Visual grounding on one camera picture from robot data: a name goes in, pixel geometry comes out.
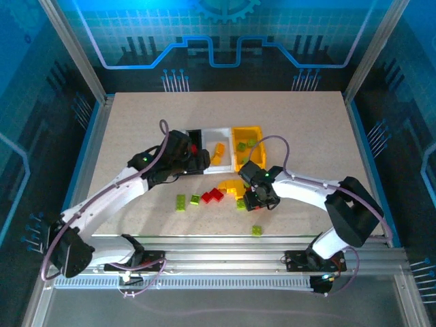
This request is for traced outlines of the white plastic bin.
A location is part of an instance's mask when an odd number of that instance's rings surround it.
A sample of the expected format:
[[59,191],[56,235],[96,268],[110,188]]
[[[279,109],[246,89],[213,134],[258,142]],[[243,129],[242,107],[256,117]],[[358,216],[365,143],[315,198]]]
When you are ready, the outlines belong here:
[[223,174],[235,172],[232,130],[230,127],[202,129],[202,148],[209,152],[210,157],[215,154],[218,143],[224,145],[223,156],[219,164],[211,163],[204,174]]

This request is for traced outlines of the black plastic bin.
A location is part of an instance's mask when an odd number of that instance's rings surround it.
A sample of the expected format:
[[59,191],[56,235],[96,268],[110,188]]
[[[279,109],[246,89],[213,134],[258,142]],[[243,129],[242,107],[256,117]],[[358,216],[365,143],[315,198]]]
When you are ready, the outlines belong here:
[[199,152],[202,149],[205,149],[203,147],[203,141],[202,141],[202,130],[201,129],[187,130],[187,135],[191,138],[191,145],[195,144],[197,146],[198,152],[197,153],[193,153],[191,151],[191,148],[190,148],[190,151],[188,153],[192,153],[195,156],[195,170],[193,172],[186,172],[186,175],[204,174],[205,170],[200,170],[199,169]]

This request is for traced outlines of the yellow plastic bin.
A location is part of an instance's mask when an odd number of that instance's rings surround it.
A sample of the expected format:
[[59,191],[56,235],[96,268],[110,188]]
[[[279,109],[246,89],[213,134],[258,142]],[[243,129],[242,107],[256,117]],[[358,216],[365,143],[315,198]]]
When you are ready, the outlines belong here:
[[248,147],[245,151],[241,152],[237,150],[237,145],[239,142],[244,142],[247,144],[248,139],[256,139],[260,141],[263,138],[262,129],[259,126],[249,126],[249,127],[233,127],[232,128],[232,141],[233,141],[233,152],[234,152],[234,163],[235,172],[238,172],[242,168],[242,159],[244,157],[250,158],[252,162],[259,165],[261,168],[266,167],[266,148],[263,143],[259,144],[252,152],[250,151],[253,147]]

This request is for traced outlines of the blue table edge strip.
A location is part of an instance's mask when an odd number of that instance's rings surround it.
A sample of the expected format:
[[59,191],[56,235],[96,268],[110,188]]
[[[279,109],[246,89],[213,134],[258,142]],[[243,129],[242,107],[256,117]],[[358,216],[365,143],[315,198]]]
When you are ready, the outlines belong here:
[[84,139],[82,141],[82,145],[80,147],[80,151],[76,160],[76,164],[74,166],[74,170],[72,173],[72,177],[71,180],[69,182],[68,188],[67,188],[67,193],[65,194],[65,199],[63,201],[63,205],[61,207],[61,212],[67,210],[68,208],[71,207],[71,203],[74,197],[74,191],[76,189],[76,185],[79,179],[79,174],[80,171],[82,169],[83,163],[84,163],[84,159],[85,159],[85,153],[87,151],[90,139],[91,139],[91,135],[93,133],[93,128],[95,125],[95,122],[97,120],[97,116],[99,114],[99,108],[100,108],[100,104],[99,102],[96,102],[94,107],[93,107],[93,111],[91,113],[91,118],[87,127],[87,130],[85,131],[84,134]]
[[370,150],[369,141],[367,140],[367,133],[364,130],[362,119],[360,118],[358,109],[354,101],[351,101],[348,105],[346,105],[346,107],[371,191],[373,192],[374,198],[376,199],[377,203],[383,209],[384,218],[392,231],[392,240],[389,242],[389,245],[391,247],[402,247],[403,245],[396,230],[395,222],[388,204],[388,200],[386,198],[382,182],[377,171],[375,159]]

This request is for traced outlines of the black controller board with LEDs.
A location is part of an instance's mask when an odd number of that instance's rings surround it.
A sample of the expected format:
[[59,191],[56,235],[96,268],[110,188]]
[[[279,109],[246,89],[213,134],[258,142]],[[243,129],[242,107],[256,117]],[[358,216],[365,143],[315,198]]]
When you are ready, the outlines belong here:
[[340,275],[338,272],[310,276],[310,287],[314,294],[321,294],[322,296],[325,296],[331,291],[334,281],[339,277]]

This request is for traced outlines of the white connector plug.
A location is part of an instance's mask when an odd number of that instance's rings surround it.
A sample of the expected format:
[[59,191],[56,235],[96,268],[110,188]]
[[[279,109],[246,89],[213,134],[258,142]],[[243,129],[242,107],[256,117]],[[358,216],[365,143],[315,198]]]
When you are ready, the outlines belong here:
[[144,283],[144,279],[141,275],[124,272],[119,275],[119,286],[120,287],[139,287]]

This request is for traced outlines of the aluminium frame cross rail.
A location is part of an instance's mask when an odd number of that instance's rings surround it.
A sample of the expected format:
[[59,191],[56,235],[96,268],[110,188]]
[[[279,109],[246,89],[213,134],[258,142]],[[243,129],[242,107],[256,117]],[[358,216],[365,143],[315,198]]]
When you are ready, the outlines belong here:
[[[177,275],[285,275],[280,262],[287,250],[304,250],[312,237],[302,236],[139,236],[149,251],[165,251],[166,271]],[[345,252],[343,275],[408,275],[403,248],[389,248],[368,240]]]

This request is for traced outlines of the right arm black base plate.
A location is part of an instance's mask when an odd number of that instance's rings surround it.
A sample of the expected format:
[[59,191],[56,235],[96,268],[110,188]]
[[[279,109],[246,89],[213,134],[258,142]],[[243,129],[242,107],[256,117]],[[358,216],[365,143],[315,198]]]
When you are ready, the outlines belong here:
[[314,252],[288,250],[284,252],[281,262],[285,264],[286,271],[289,273],[334,273],[347,270],[345,256],[342,251],[337,252],[330,259],[323,259]]

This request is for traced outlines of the aluminium side rail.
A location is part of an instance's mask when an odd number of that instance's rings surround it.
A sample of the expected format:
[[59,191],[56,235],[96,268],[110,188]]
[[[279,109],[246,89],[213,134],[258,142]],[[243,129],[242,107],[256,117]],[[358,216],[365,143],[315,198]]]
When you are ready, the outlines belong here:
[[109,99],[108,103],[105,106],[100,105],[99,114],[97,116],[97,120],[93,128],[93,133],[91,135],[91,139],[85,153],[84,163],[79,174],[79,179],[76,185],[76,189],[74,191],[74,197],[71,203],[71,207],[82,202],[88,196],[91,181],[95,171],[95,166],[97,163],[97,158],[102,145],[102,140],[105,134],[110,111],[112,109],[114,101],[114,94],[110,94],[110,96],[113,96],[113,99]]

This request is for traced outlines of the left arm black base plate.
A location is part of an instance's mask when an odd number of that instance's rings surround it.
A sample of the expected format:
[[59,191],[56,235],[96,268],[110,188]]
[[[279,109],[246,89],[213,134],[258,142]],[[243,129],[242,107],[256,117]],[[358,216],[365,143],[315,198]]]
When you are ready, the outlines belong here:
[[163,267],[165,258],[165,251],[145,251],[135,254],[125,264],[104,264],[104,272],[158,272]]

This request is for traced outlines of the aluminium upright post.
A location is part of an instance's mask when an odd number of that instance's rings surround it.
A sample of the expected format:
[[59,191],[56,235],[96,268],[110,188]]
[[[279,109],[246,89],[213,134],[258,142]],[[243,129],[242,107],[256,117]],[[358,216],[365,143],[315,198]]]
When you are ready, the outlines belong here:
[[96,101],[105,106],[113,96],[107,95],[99,78],[91,65],[83,47],[81,46],[74,30],[71,28],[68,19],[57,0],[38,0],[51,25],[57,32],[64,47],[68,51],[73,62],[76,64],[81,76],[84,78],[87,86],[94,95]]
[[384,49],[394,28],[400,20],[410,0],[392,0],[390,7],[379,24],[366,52],[363,55],[343,95],[346,106],[350,105],[367,75],[371,71],[381,51]]

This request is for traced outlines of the aluminium lower frame rail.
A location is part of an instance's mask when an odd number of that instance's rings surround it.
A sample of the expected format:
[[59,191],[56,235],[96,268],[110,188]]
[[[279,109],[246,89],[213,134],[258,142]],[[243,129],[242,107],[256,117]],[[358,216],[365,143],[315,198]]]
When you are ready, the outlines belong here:
[[35,282],[21,327],[43,326],[53,289],[53,280],[44,282],[38,279]]
[[394,280],[406,327],[431,327],[431,321],[420,297],[415,279],[411,275],[401,273],[395,275]]

